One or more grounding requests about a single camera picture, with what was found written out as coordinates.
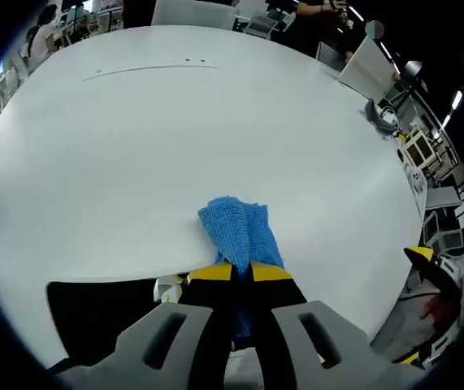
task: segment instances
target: round table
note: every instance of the round table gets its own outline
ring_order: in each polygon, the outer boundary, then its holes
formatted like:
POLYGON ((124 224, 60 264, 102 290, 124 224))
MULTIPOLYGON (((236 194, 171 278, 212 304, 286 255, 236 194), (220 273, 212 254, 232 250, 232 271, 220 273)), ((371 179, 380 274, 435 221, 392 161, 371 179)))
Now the round table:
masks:
POLYGON ((237 32, 133 28, 60 50, 0 115, 0 306, 51 366, 67 355, 46 284, 209 265, 197 211, 229 195, 267 204, 305 296, 374 337, 423 211, 365 103, 314 59, 237 32))

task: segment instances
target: blue towel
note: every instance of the blue towel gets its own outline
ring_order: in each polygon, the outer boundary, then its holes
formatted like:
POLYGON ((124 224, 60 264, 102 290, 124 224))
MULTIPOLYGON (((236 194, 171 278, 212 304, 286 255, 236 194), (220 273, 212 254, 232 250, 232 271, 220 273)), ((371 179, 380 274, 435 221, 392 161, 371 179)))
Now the blue towel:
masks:
MULTIPOLYGON (((217 246, 214 264, 229 261, 244 276, 249 262, 284 268, 275 237, 267 224, 267 206, 249 204, 235 197, 218 197, 200 209, 201 220, 217 246)), ((249 336, 249 321, 239 313, 237 336, 249 336)))

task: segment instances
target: ceiling light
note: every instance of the ceiling light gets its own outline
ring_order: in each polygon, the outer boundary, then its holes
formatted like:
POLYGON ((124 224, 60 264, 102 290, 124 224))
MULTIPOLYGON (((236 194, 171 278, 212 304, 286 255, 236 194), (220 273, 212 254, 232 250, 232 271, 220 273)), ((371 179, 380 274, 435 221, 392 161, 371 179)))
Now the ceiling light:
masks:
POLYGON ((401 74, 400 70, 397 68, 397 65, 395 63, 392 63, 392 65, 394 66, 394 69, 396 69, 396 72, 398 75, 401 74))
POLYGON ((383 43, 380 43, 381 44, 381 48, 384 50, 385 54, 387 55, 387 57, 389 57, 390 59, 392 59, 391 57, 391 54, 388 52, 387 48, 385 47, 385 45, 383 43))
POLYGON ((457 108, 457 106, 459 106, 459 102, 461 101, 461 99, 462 99, 462 92, 457 91, 456 96, 455 96, 455 98, 453 99, 453 102, 452 102, 452 110, 455 110, 457 108))
POLYGON ((446 118, 444 119, 443 123, 441 124, 441 127, 444 128, 444 126, 446 126, 446 124, 449 122, 451 116, 450 115, 446 115, 446 118))
POLYGON ((413 80, 418 76, 419 71, 423 67, 423 63, 419 61, 409 61, 405 64, 405 68, 403 71, 407 74, 407 76, 413 80))
POLYGON ((357 11, 354 8, 349 6, 349 9, 351 10, 351 12, 353 12, 363 22, 362 16, 360 14, 358 14, 357 11))

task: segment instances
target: cable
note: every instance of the cable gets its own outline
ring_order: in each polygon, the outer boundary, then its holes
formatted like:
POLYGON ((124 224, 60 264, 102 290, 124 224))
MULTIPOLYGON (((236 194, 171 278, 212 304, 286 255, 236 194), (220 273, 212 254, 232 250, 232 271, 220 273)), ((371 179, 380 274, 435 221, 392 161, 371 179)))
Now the cable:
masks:
POLYGON ((411 295, 410 297, 398 298, 398 301, 408 301, 409 299, 419 298, 419 297, 428 297, 429 295, 437 295, 439 292, 423 292, 421 294, 411 295))

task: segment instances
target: white chair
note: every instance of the white chair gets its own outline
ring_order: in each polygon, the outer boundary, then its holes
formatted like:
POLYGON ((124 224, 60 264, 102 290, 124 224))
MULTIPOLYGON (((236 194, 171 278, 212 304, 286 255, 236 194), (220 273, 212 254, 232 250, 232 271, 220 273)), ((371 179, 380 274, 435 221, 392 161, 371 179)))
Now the white chair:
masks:
POLYGON ((237 9, 213 2, 158 0, 152 25, 188 25, 232 30, 237 9))
POLYGON ((315 58, 321 63, 325 63, 333 68, 335 71, 342 72, 344 68, 344 59, 341 54, 323 42, 319 42, 319 48, 316 50, 315 58))

